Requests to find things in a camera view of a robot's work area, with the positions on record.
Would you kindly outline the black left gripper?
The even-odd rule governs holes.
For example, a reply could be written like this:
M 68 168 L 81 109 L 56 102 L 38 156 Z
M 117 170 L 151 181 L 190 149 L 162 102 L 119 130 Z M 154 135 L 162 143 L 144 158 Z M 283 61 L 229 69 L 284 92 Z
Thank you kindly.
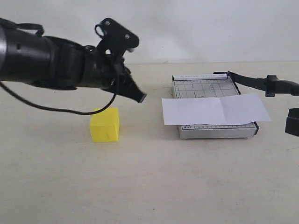
M 99 53 L 95 46 L 85 45 L 85 65 L 81 86 L 99 88 L 141 103 L 147 94 L 133 80 L 124 61 L 112 61 L 110 54 Z

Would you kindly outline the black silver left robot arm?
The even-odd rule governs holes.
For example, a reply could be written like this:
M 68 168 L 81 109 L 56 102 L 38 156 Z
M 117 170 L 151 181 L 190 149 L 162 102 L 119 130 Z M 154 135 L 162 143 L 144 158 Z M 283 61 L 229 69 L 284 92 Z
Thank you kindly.
M 124 64 L 126 51 L 139 45 L 139 38 L 112 18 L 105 18 L 98 45 L 44 34 L 43 26 L 0 20 L 0 78 L 39 88 L 75 90 L 97 88 L 142 102 L 139 89 Z

